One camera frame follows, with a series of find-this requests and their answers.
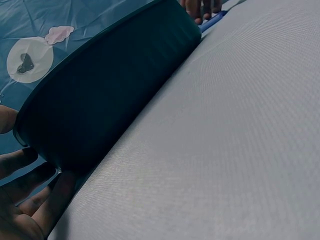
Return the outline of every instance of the hand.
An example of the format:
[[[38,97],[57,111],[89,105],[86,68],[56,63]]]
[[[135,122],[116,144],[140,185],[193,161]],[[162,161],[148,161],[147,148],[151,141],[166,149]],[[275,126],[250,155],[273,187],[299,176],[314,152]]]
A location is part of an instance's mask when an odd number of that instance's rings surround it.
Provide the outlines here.
[[[0,134],[13,128],[16,117],[17,111],[0,105]],[[0,179],[37,158],[38,154],[32,148],[0,155]],[[55,168],[46,162],[0,187],[1,240],[47,239],[73,196],[75,176],[70,172],[62,173],[38,194],[20,202],[55,172]]]
[[[203,2],[203,16],[201,16],[201,1]],[[200,25],[203,18],[208,20],[211,18],[211,12],[217,14],[221,11],[222,0],[213,0],[213,8],[211,10],[211,0],[181,0],[180,4],[185,8],[186,12],[193,17],[196,24]]]

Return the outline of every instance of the bowl rim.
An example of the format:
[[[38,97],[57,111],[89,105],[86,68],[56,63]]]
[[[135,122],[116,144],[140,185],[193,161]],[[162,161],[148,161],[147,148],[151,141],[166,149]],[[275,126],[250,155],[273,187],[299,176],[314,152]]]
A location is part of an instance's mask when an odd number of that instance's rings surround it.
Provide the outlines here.
[[[116,21],[115,23],[111,24],[101,32],[99,32],[97,35],[93,36],[91,39],[89,39],[87,42],[85,42],[83,45],[81,45],[79,48],[74,50],[71,54],[69,54],[67,57],[65,57],[62,61],[60,61],[54,68],[52,68],[39,82],[39,84],[32,90],[30,95],[26,98],[24,101],[20,111],[18,112],[18,115],[16,117],[16,121],[12,130],[13,136],[15,139],[23,146],[28,147],[28,145],[23,141],[23,139],[20,137],[18,129],[20,126],[20,123],[28,110],[28,107],[32,104],[35,96],[38,94],[39,91],[46,85],[48,81],[50,81],[54,76],[62,70],[65,66],[68,65],[69,62],[71,62],[74,58],[79,56],[82,52],[84,52],[86,49],[88,49],[90,46],[92,46],[96,41],[101,39],[102,37],[105,37],[106,35],[112,34],[112,32],[118,28],[120,28],[123,24],[126,24],[128,20],[131,20],[132,18],[136,17],[138,14],[148,10],[149,8],[158,5],[162,2],[175,2],[177,0],[153,0],[152,2],[147,3],[146,5],[138,8],[137,10],[129,13],[125,17],[121,18],[120,20]]]

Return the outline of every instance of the white circle print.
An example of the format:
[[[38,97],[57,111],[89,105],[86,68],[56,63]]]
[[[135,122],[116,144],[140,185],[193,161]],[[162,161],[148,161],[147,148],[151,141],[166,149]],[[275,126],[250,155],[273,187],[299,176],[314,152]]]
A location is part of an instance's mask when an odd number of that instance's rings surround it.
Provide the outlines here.
[[[44,38],[21,38],[8,54],[6,69],[16,82],[30,84],[45,76],[53,61],[53,48]]]

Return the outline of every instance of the pink cloud print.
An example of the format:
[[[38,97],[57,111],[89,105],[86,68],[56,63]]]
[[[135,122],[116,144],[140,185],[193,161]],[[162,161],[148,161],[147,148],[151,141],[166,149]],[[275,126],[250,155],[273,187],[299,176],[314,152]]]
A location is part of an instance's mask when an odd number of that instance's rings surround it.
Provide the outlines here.
[[[54,26],[50,28],[49,34],[44,37],[49,45],[63,42],[75,30],[73,26]]]

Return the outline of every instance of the fingernail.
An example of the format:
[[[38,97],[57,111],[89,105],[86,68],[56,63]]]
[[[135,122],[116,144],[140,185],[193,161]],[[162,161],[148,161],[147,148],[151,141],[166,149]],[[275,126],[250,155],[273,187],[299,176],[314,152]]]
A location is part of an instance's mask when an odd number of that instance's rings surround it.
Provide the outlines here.
[[[38,158],[38,153],[32,147],[27,147],[22,149],[24,155],[30,160],[36,160]]]

